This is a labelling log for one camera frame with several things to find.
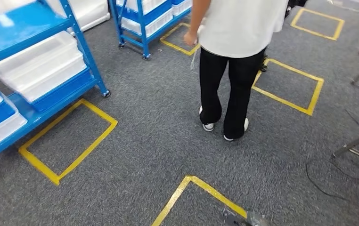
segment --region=blue shelving cart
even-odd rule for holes
[[[126,4],[127,4],[127,0],[123,1],[122,6],[118,6],[116,4],[116,0],[109,0],[110,11],[111,11],[112,18],[114,19],[115,26],[117,29],[117,36],[118,36],[118,41],[119,41],[118,47],[124,48],[125,41],[128,41],[128,42],[143,49],[142,58],[144,60],[148,60],[150,58],[149,43],[152,40],[154,40],[155,38],[157,38],[158,36],[160,36],[168,28],[170,28],[171,26],[176,24],[183,17],[188,15],[191,11],[191,9],[189,8],[188,10],[182,12],[180,15],[173,16],[171,21],[169,21],[163,27],[161,27],[159,30],[157,30],[156,32],[154,32],[153,34],[151,34],[147,37],[147,32],[146,32],[145,27],[146,27],[147,23],[150,21],[149,21],[148,15],[143,14],[142,0],[137,0],[138,11],[134,11],[132,9],[126,8]],[[158,6],[155,10],[152,10],[152,12],[150,12],[149,14],[153,14],[153,13],[155,13],[154,11],[161,10],[164,7],[165,7],[165,3]],[[123,17],[129,17],[129,18],[133,18],[134,20],[136,20],[140,24],[140,30],[141,30],[140,33],[141,34],[134,32],[130,29],[124,28],[122,26]],[[134,35],[135,37],[138,37],[141,40],[141,42],[129,37],[128,35],[125,35],[123,33],[124,31]]]
[[[47,93],[43,103],[30,104],[18,93],[9,96],[9,100],[16,106],[20,114],[27,119],[27,123],[0,142],[0,152],[95,85],[99,87],[103,96],[110,96],[110,91],[106,89],[102,81],[69,2],[60,0],[60,3],[66,15],[68,15],[67,18],[54,13],[45,0],[37,0],[7,12],[3,17],[0,17],[0,60],[72,27],[78,41],[78,48],[83,53],[84,61],[87,65],[85,70],[73,77],[71,81],[67,81],[69,84],[74,85],[74,89],[71,87],[73,91],[64,97],[61,97],[61,94],[66,88],[65,83]],[[42,111],[36,108],[36,106],[42,108],[45,103],[52,103],[52,105]]]

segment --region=yellow tape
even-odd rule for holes
[[[301,74],[301,75],[303,75],[303,76],[305,76],[305,77],[307,77],[307,78],[310,78],[310,79],[313,79],[313,80],[316,80],[316,81],[317,81],[317,85],[316,85],[316,87],[315,87],[315,89],[314,89],[314,92],[313,92],[313,95],[312,95],[312,97],[311,97],[309,106],[307,107],[307,109],[306,109],[306,108],[303,108],[303,107],[300,107],[300,106],[298,106],[298,105],[296,105],[296,104],[294,104],[294,103],[292,103],[292,102],[289,102],[289,101],[287,101],[287,100],[285,100],[285,99],[282,99],[282,98],[280,98],[280,97],[278,97],[278,96],[275,96],[274,94],[272,94],[272,93],[270,93],[270,92],[267,92],[267,91],[265,91],[265,90],[262,90],[262,89],[259,88],[259,87],[256,87],[255,84],[256,84],[257,80],[260,78],[261,72],[258,72],[258,73],[257,73],[256,79],[254,80],[254,84],[253,84],[253,86],[252,86],[252,89],[254,89],[254,90],[256,90],[257,92],[259,92],[259,93],[261,93],[261,94],[264,94],[264,95],[266,95],[266,96],[268,96],[268,97],[270,97],[270,98],[272,98],[272,99],[274,99],[274,100],[277,100],[277,101],[279,101],[279,102],[281,102],[281,103],[283,103],[283,104],[285,104],[285,105],[288,105],[289,107],[292,107],[292,108],[294,108],[294,109],[296,109],[296,110],[298,110],[298,111],[300,111],[300,112],[303,112],[303,113],[305,113],[305,114],[308,114],[308,115],[312,116],[312,115],[313,115],[313,112],[314,112],[314,108],[315,108],[315,106],[316,106],[316,104],[317,104],[317,102],[318,102],[318,97],[319,97],[319,94],[320,94],[320,92],[321,92],[321,88],[322,88],[322,85],[323,85],[323,83],[324,83],[324,80],[323,80],[322,78],[313,76],[313,75],[311,75],[311,74],[308,74],[308,73],[303,72],[303,71],[301,71],[301,70],[299,70],[299,69],[293,68],[293,67],[291,67],[291,66],[289,66],[289,65],[286,65],[286,64],[281,63],[281,62],[279,62],[279,61],[277,61],[277,60],[274,60],[274,59],[267,59],[267,60],[264,62],[264,64],[267,65],[269,62],[273,62],[273,63],[275,63],[275,64],[277,64],[277,65],[279,65],[279,66],[281,66],[281,67],[284,67],[284,68],[286,68],[286,69],[288,69],[288,70],[290,70],[290,71],[296,72],[296,73]]]
[[[110,122],[110,126],[100,135],[70,166],[65,169],[60,175],[54,173],[49,167],[47,167],[44,163],[42,163],[35,155],[27,150],[27,148],[33,144],[36,140],[42,137],[46,132],[56,126],[60,121],[62,121],[69,113],[71,113],[75,108],[84,104],[91,111],[95,112],[101,118]],[[77,167],[94,149],[96,146],[102,142],[103,139],[107,137],[107,135],[116,127],[117,121],[112,118],[110,115],[106,114],[102,110],[100,110],[95,105],[91,104],[85,99],[81,99],[77,101],[74,105],[69,107],[65,112],[63,112],[59,117],[57,117],[53,122],[51,122],[48,126],[42,129],[38,134],[36,134],[33,138],[28,140],[24,145],[19,148],[19,153],[29,161],[38,171],[43,173],[47,178],[49,178],[53,183],[59,185],[59,180],[66,176],[68,173],[73,171],[75,167]]]
[[[190,51],[186,50],[186,49],[183,49],[179,46],[176,46],[174,44],[172,44],[171,42],[168,42],[166,41],[165,39],[170,36],[174,31],[176,31],[178,28],[180,28],[181,26],[186,26],[186,27],[190,27],[189,24],[186,24],[186,23],[179,23],[177,26],[175,26],[173,29],[171,29],[169,32],[167,32],[165,35],[163,35],[161,38],[160,38],[160,41],[164,44],[164,45],[167,45],[173,49],[176,49],[178,51],[181,51],[183,53],[185,53],[186,55],[188,56],[191,56],[192,54],[194,54],[194,52],[200,48],[200,45],[197,44],[195,47],[193,47],[193,49],[191,49]]]
[[[315,15],[323,16],[323,17],[338,21],[339,23],[338,23],[338,26],[336,27],[334,35],[333,36],[327,36],[327,35],[324,35],[324,34],[321,34],[321,33],[318,33],[318,32],[315,32],[315,31],[312,31],[312,30],[309,30],[309,29],[306,29],[306,28],[303,28],[303,27],[300,27],[300,26],[296,25],[297,21],[300,19],[300,16],[302,15],[303,12],[309,12],[309,13],[312,13],[312,14],[315,14]],[[296,14],[296,16],[294,17],[293,21],[291,22],[291,26],[296,28],[296,29],[299,29],[299,30],[302,30],[302,31],[308,32],[310,34],[314,34],[314,35],[317,35],[317,36],[320,36],[320,37],[323,37],[323,38],[326,38],[326,39],[330,39],[330,40],[337,40],[339,38],[339,35],[340,35],[340,33],[342,31],[342,28],[343,28],[343,25],[344,25],[344,20],[342,20],[340,18],[337,18],[337,17],[334,17],[334,16],[329,16],[329,15],[319,13],[319,12],[316,12],[316,11],[313,11],[313,10],[309,10],[309,9],[306,9],[306,8],[301,8],[299,10],[299,12]]]
[[[163,210],[159,213],[156,220],[152,223],[152,226],[160,226],[160,224],[163,222],[163,220],[166,218],[166,216],[169,214],[171,208],[174,206],[175,202],[178,200],[178,198],[181,196],[181,194],[184,192],[185,188],[188,186],[189,182],[192,181],[197,186],[201,187],[203,190],[211,194],[214,198],[218,199],[222,203],[224,203],[226,206],[230,207],[233,211],[238,213],[244,218],[247,218],[247,213],[244,209],[242,209],[240,206],[236,205],[235,203],[231,202],[229,199],[224,197],[221,193],[219,193],[217,190],[215,190],[213,187],[208,185],[206,182],[202,181],[198,177],[195,176],[186,176],[181,184],[178,186],[178,188],[175,190],[174,194],[172,194],[170,200],[167,202]]]

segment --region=white t-shirt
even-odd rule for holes
[[[224,57],[253,56],[281,31],[287,4],[288,0],[212,0],[199,27],[199,43]]]

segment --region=white sneaker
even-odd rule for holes
[[[202,106],[200,106],[199,115],[202,113],[202,110],[203,110],[203,108],[202,108]],[[206,125],[202,124],[202,125],[203,125],[203,129],[206,130],[207,132],[211,132],[214,129],[214,123],[209,123]]]
[[[245,132],[246,132],[247,128],[249,127],[249,120],[247,118],[245,118],[245,123],[244,123],[243,127],[244,127]],[[234,139],[229,139],[225,135],[224,135],[224,139],[227,140],[227,141],[234,141]]]

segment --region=shelf frame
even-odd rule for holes
[[[122,9],[125,8],[127,3],[127,0],[124,0]],[[143,15],[143,8],[142,8],[142,0],[137,0],[137,4],[138,4],[138,17],[139,17],[139,24],[141,27],[141,35],[125,29],[121,26],[121,20],[122,20],[122,11],[123,10],[118,10],[117,8],[117,4],[115,0],[109,0],[109,7],[110,7],[110,11],[112,14],[112,18],[114,19],[114,23],[116,26],[116,30],[117,30],[117,36],[118,36],[118,42],[119,42],[119,48],[123,48],[125,46],[125,41],[128,41],[129,43],[138,46],[140,48],[143,49],[143,59],[148,60],[151,56],[150,52],[149,52],[149,43],[156,39],[157,37],[159,37],[160,35],[162,35],[162,33],[166,30],[168,30],[170,27],[174,26],[175,24],[177,24],[181,19],[183,19],[186,15],[188,15],[191,11],[191,8],[187,9],[186,11],[184,11],[183,13],[181,13],[178,16],[174,16],[173,19],[168,22],[167,24],[165,24],[163,27],[161,27],[159,30],[157,30],[155,33],[153,33],[152,35],[150,35],[149,37],[146,36],[146,30],[145,30],[145,19],[144,19],[144,15]],[[126,31],[128,33],[130,33],[131,35],[135,36],[136,38],[140,39],[141,41],[137,41],[131,37],[129,37],[128,35],[125,35],[123,32]]]
[[[56,103],[54,106],[52,106],[50,109],[46,110],[45,112],[38,112],[36,111],[33,106],[31,106],[23,97],[21,97],[17,93],[13,93],[8,98],[9,100],[16,106],[18,111],[22,116],[24,116],[27,119],[27,123],[18,129],[16,132],[11,134],[9,137],[5,138],[0,142],[0,152],[5,150],[7,147],[14,144],[17,140],[22,138],[24,135],[32,131],[34,128],[41,125],[44,121],[49,119],[54,114],[58,113],[60,110],[62,110],[65,106],[69,105],[71,102],[73,102],[75,99],[79,98],[81,95],[83,95],[85,92],[93,88],[95,85],[97,85],[103,94],[104,97],[110,96],[110,91],[107,90],[102,77],[100,75],[100,72],[98,70],[98,67],[96,65],[96,62],[91,54],[90,48],[85,40],[84,34],[82,33],[78,22],[76,21],[74,17],[74,13],[70,7],[70,3],[68,0],[60,0],[60,3],[62,4],[62,7],[67,15],[67,18],[64,18],[51,9],[51,7],[47,4],[45,0],[37,0],[36,2],[29,3],[25,6],[22,6],[18,9],[14,9],[12,11],[7,12],[4,14],[3,18],[7,19],[7,22],[13,22],[13,26],[0,26],[0,39],[9,37],[11,33],[7,34],[8,32],[11,32],[12,29],[20,31],[19,29],[25,30],[25,26],[28,25],[29,29],[37,29],[34,31],[28,31],[27,32],[33,32],[31,35],[25,36],[22,35],[17,38],[17,40],[8,40],[5,46],[0,46],[0,60],[7,58],[21,50],[24,50],[27,47],[32,46],[33,44],[38,43],[39,41],[42,41],[54,34],[57,34],[61,31],[66,31],[68,28],[72,28],[75,37],[78,40],[78,48],[83,53],[84,61],[86,65],[88,66],[87,69],[80,72],[81,73],[89,73],[92,77],[91,80],[89,80],[86,84],[82,85],[79,89],[77,89],[74,93],[70,94],[69,96],[65,97],[63,100]],[[20,19],[24,19],[25,15],[22,15],[23,13],[29,13],[30,15],[33,15],[33,17],[30,18],[32,21],[20,21]],[[17,19],[19,22],[19,25],[14,24],[16,22],[14,19]],[[34,20],[39,19],[40,23],[45,23],[44,26],[35,27],[31,24]]]

